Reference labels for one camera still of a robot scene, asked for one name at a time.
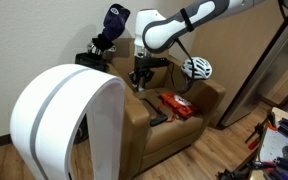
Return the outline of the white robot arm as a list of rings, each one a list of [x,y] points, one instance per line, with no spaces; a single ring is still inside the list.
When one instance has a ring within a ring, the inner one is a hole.
[[[154,67],[153,54],[168,50],[175,42],[184,52],[179,37],[213,20],[232,16],[260,4],[264,0],[197,0],[178,13],[166,18],[156,9],[143,9],[137,13],[134,56],[136,60],[147,63],[140,65],[130,74],[132,85],[138,90],[145,89],[153,72],[141,74],[140,71]]]

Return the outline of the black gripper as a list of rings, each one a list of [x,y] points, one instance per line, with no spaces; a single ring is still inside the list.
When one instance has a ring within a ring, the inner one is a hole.
[[[148,82],[151,81],[153,77],[153,71],[151,68],[167,67],[170,62],[166,58],[135,58],[134,69],[128,73],[128,76],[131,78],[133,87],[140,91],[139,81],[141,78],[144,79],[145,86]]]

